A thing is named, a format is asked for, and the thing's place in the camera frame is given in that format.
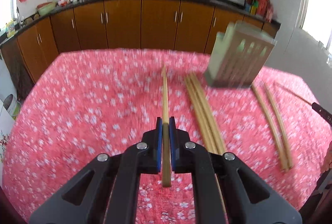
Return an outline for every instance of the white bucket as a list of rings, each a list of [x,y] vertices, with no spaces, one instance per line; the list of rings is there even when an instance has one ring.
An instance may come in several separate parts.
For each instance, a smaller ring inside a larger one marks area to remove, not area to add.
[[[3,102],[3,106],[6,108],[11,117],[16,119],[20,112],[21,104],[16,100],[13,94],[8,95],[8,97]]]

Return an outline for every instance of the pink tablecloth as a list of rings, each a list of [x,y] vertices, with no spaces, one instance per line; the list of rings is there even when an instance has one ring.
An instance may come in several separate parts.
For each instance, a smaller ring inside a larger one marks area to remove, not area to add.
[[[202,54],[145,50],[61,54],[25,101],[6,149],[4,191],[17,211],[28,219],[97,154],[119,154],[153,129],[162,114],[164,64],[169,114],[202,143],[183,79],[193,71],[204,83],[208,61]],[[299,209],[315,187],[331,129],[310,106],[273,84],[314,102],[301,78],[263,68],[255,80],[261,89],[262,81],[287,129],[294,160],[288,173],[280,170],[271,131],[250,89],[205,87],[205,92],[228,150]],[[137,223],[194,223],[190,175],[173,174],[170,189],[160,180],[160,175],[141,177]]]

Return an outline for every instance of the wooden chopstick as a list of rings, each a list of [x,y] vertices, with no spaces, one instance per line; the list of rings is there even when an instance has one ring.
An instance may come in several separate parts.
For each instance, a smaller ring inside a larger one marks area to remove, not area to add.
[[[303,98],[302,96],[296,94],[295,92],[291,91],[290,89],[284,87],[283,85],[279,84],[278,82],[274,82],[277,86],[283,88],[284,90],[286,90],[287,92],[291,93],[292,95],[294,95],[295,97],[299,98],[300,100],[303,100],[305,103],[308,103],[310,106],[312,106],[312,103],[308,100],[306,100],[305,98]]]
[[[185,78],[185,84],[187,87],[187,91],[189,94],[190,101],[194,107],[194,112],[196,115],[196,119],[198,122],[198,126],[200,128],[200,133],[202,135],[205,147],[207,151],[218,154],[217,148],[213,142],[213,138],[210,135],[211,131],[208,126],[208,121],[204,116],[203,108],[201,107],[198,98],[194,92],[193,85],[188,77]]]
[[[168,115],[168,90],[166,68],[163,68],[163,165],[162,165],[162,186],[171,186],[171,151],[169,142],[169,115]]]
[[[285,125],[283,123],[283,119],[282,119],[282,117],[280,115],[277,103],[276,103],[273,95],[271,94],[270,90],[268,89],[268,86],[267,86],[266,83],[264,83],[264,88],[265,88],[266,94],[267,94],[267,96],[269,98],[269,101],[270,101],[270,103],[272,105],[272,108],[274,110],[274,113],[276,114],[278,123],[280,125],[280,129],[281,129],[281,133],[282,133],[282,138],[283,138],[282,139],[283,140],[283,145],[285,146],[285,149],[286,149],[286,157],[287,157],[287,160],[288,160],[288,166],[289,166],[289,168],[292,168],[293,167],[293,159],[292,159],[291,147],[289,145],[289,141],[288,141],[288,137],[287,137],[287,132],[286,132]]]
[[[207,118],[208,124],[211,129],[211,133],[213,135],[214,143],[217,148],[218,154],[222,155],[226,152],[226,145],[224,140],[220,137],[220,130],[218,128],[218,125],[212,115],[211,108],[206,100],[205,93],[203,91],[203,88],[197,79],[197,76],[193,73],[189,75],[189,78],[194,86],[194,89],[196,91],[196,95],[198,96],[198,99],[201,103],[201,106],[203,108],[203,112],[205,114],[205,117]]]
[[[261,105],[261,107],[263,109],[263,112],[265,114],[265,117],[266,117],[266,119],[267,119],[267,121],[270,125],[271,130],[272,130],[273,139],[274,139],[274,142],[277,146],[277,150],[278,150],[278,153],[279,153],[279,159],[280,159],[281,167],[282,167],[283,170],[288,171],[286,156],[284,154],[283,147],[282,147],[282,144],[281,144],[281,141],[280,141],[280,137],[278,135],[278,132],[277,132],[277,129],[274,125],[274,122],[271,118],[269,110],[266,107],[266,104],[263,102],[263,99],[262,99],[260,93],[258,92],[258,90],[257,90],[257,88],[254,84],[251,84],[251,89],[253,90],[259,104]]]

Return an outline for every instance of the silver screw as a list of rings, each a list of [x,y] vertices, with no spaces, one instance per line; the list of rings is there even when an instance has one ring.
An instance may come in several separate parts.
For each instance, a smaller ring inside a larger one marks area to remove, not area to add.
[[[141,143],[138,143],[138,144],[136,145],[136,147],[137,147],[137,149],[140,149],[140,150],[147,149],[147,144],[141,142]]]
[[[193,148],[196,147],[196,145],[193,142],[186,142],[185,147],[188,148],[188,149],[193,149]]]
[[[235,155],[233,153],[227,152],[225,154],[225,159],[227,159],[227,160],[234,160],[235,159]]]
[[[97,156],[97,159],[98,159],[98,161],[107,161],[108,155],[106,155],[106,154],[99,154]]]

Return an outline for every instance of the brown cabinet door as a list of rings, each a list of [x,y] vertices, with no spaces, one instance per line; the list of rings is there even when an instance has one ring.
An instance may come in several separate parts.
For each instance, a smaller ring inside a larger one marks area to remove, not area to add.
[[[258,20],[256,20],[256,19],[253,19],[253,18],[250,18],[250,17],[248,17],[248,16],[245,16],[245,17],[243,18],[243,22],[246,22],[246,23],[249,23],[249,24],[251,24],[251,25],[254,25],[254,26],[256,26],[256,27],[258,27],[258,28],[260,28],[260,29],[263,28],[263,22],[260,22],[260,21],[258,21]]]
[[[81,49],[107,49],[104,2],[76,7],[74,14]]]
[[[55,45],[51,21],[49,20],[49,17],[38,22],[36,24],[36,28],[40,42],[40,48],[44,53],[48,67],[59,55],[58,49]]]
[[[24,61],[35,82],[47,69],[46,60],[38,38],[36,26],[32,26],[17,37]]]
[[[276,37],[278,29],[271,25],[271,23],[264,23],[263,31],[269,34],[272,38]]]
[[[215,13],[213,15],[209,38],[207,40],[204,53],[205,54],[212,53],[213,47],[215,45],[215,38],[218,32],[225,33],[227,26],[230,22],[235,23],[238,20],[242,21],[243,16],[244,16],[243,14],[237,14],[216,8]]]
[[[174,50],[179,0],[142,0],[142,48]]]
[[[51,16],[51,23],[59,53],[81,50],[73,9]]]
[[[109,48],[141,48],[141,0],[105,1]]]
[[[214,7],[182,1],[175,50],[204,53]]]

